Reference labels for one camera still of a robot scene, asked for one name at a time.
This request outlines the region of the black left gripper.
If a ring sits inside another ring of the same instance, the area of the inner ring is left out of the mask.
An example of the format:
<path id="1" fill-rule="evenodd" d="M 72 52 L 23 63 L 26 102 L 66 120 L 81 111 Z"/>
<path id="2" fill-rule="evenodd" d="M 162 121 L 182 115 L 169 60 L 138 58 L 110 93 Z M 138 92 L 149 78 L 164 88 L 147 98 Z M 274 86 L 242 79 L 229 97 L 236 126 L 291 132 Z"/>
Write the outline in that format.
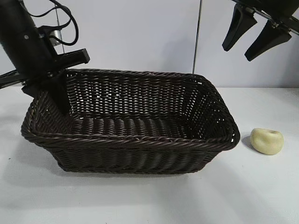
<path id="1" fill-rule="evenodd" d="M 0 45 L 15 69 L 0 76 L 1 84 L 16 84 L 25 81 L 22 92 L 36 98 L 41 92 L 49 91 L 62 114 L 70 110 L 63 72 L 72 66 L 88 63 L 86 49 L 58 54 L 55 46 L 73 46 L 78 41 L 78 24 L 68 7 L 53 1 L 52 10 L 61 9 L 69 20 L 57 26 L 37 27 L 22 0 L 0 2 Z M 54 76 L 49 82 L 43 80 Z"/>

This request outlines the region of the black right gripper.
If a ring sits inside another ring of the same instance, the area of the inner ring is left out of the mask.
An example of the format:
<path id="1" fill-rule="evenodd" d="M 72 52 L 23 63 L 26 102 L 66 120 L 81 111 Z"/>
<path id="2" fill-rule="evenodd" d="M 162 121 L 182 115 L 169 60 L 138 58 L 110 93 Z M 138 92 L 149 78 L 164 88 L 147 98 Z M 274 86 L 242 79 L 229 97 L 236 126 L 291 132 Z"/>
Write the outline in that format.
<path id="1" fill-rule="evenodd" d="M 232 20 L 222 43 L 225 51 L 229 51 L 243 34 L 257 24 L 253 10 L 270 21 L 266 22 L 259 36 L 245 52 L 248 61 L 288 42 L 292 37 L 289 30 L 296 35 L 299 34 L 299 20 L 293 16 L 299 8 L 298 0 L 234 0 L 234 2 L 236 4 Z M 271 21 L 283 24 L 289 30 L 281 25 L 275 27 Z"/>

